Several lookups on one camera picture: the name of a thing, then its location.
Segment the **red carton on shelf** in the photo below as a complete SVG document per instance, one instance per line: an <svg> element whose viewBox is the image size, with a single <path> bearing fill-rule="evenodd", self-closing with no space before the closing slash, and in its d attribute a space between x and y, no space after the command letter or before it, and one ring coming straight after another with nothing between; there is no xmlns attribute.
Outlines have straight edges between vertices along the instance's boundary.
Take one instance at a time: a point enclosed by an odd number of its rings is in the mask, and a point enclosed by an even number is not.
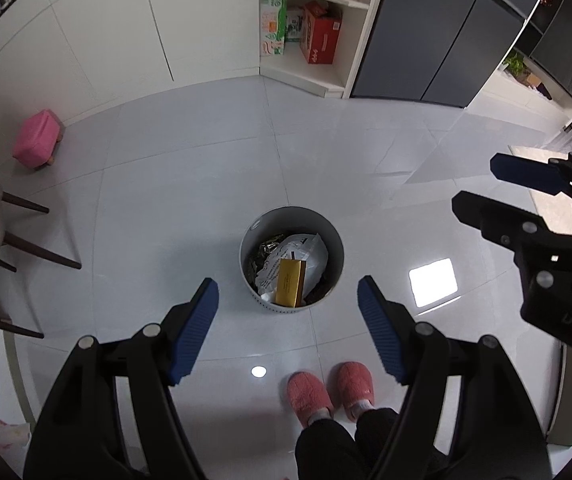
<svg viewBox="0 0 572 480"><path fill-rule="evenodd" d="M303 7L300 48L308 64L332 64L341 30L339 6L312 0Z"/></svg>

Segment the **dark grey refrigerator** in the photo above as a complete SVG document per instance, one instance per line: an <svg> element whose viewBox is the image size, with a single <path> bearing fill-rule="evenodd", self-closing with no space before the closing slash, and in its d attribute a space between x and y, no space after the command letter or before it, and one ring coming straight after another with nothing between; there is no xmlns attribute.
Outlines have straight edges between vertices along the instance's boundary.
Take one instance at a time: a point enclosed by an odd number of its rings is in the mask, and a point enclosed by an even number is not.
<svg viewBox="0 0 572 480"><path fill-rule="evenodd" d="M380 0L352 94L465 108L539 0Z"/></svg>

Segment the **white round trash bin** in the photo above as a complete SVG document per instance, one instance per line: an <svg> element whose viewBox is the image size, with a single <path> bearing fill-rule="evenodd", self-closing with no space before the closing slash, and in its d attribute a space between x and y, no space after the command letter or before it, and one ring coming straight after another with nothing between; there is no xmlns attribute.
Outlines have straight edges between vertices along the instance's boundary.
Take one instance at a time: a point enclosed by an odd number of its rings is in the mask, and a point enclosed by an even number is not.
<svg viewBox="0 0 572 480"><path fill-rule="evenodd" d="M322 214L297 206L262 214L248 229L239 264L252 298L278 313L321 302L344 270L344 244Z"/></svg>

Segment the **white shelf with boxes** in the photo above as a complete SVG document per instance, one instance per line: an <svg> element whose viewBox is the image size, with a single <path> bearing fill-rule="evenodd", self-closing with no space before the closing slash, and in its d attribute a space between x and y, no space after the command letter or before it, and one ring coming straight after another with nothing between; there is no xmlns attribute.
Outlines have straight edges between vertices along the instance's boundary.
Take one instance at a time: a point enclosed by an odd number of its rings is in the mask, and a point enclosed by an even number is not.
<svg viewBox="0 0 572 480"><path fill-rule="evenodd" d="M347 99L379 3L260 0L260 74L322 98Z"/></svg>

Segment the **floral strawberry tablecloth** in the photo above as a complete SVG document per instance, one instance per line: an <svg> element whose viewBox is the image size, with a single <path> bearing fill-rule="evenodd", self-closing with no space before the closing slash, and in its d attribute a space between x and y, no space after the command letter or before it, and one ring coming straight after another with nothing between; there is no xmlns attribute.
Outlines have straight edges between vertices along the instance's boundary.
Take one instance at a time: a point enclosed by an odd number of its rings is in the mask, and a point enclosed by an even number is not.
<svg viewBox="0 0 572 480"><path fill-rule="evenodd" d="M24 466L30 439L29 424L8 424L0 419L0 455L9 466Z"/></svg>

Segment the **person black trouser legs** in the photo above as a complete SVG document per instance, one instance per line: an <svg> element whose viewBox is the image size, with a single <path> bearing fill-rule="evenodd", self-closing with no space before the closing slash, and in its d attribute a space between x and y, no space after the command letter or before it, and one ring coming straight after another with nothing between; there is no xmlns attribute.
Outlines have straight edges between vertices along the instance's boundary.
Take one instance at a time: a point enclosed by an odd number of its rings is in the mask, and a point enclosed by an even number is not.
<svg viewBox="0 0 572 480"><path fill-rule="evenodd" d="M312 422L295 446L298 478L370 478L397 419L392 408L366 411L356 421L355 434L331 418Z"/></svg>

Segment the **gold paper gift bag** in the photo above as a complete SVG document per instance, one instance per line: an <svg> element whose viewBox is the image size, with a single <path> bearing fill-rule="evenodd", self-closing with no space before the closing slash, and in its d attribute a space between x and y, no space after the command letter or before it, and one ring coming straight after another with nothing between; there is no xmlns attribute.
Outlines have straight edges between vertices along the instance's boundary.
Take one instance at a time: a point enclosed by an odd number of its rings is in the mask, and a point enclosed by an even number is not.
<svg viewBox="0 0 572 480"><path fill-rule="evenodd" d="M296 259L280 259L274 302L286 308L302 305L306 262Z"/></svg>

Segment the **pink footstool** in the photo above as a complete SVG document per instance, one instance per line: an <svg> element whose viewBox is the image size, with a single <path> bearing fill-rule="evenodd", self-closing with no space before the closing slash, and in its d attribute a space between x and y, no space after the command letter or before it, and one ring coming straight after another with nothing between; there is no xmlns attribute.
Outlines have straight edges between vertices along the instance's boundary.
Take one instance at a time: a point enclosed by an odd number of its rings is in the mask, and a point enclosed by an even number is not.
<svg viewBox="0 0 572 480"><path fill-rule="evenodd" d="M21 126L12 156L28 169L51 165L54 151L62 140L62 124L51 110L41 110Z"/></svg>

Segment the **white base cabinets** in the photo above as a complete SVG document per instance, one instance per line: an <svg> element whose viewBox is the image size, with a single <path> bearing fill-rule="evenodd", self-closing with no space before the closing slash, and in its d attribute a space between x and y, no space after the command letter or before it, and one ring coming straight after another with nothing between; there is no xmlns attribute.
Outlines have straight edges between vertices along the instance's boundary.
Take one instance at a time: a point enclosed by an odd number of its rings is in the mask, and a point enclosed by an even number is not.
<svg viewBox="0 0 572 480"><path fill-rule="evenodd" d="M259 0L17 0L0 17L0 165L22 123L65 124L259 69Z"/></svg>

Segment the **green white carton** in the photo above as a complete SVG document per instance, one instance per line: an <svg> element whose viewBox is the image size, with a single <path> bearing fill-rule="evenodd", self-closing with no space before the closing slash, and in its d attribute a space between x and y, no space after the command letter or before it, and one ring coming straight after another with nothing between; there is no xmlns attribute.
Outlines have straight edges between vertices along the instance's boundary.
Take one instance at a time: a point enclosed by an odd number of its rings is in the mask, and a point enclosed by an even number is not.
<svg viewBox="0 0 572 480"><path fill-rule="evenodd" d="M259 0L260 55L284 53L287 0Z"/></svg>

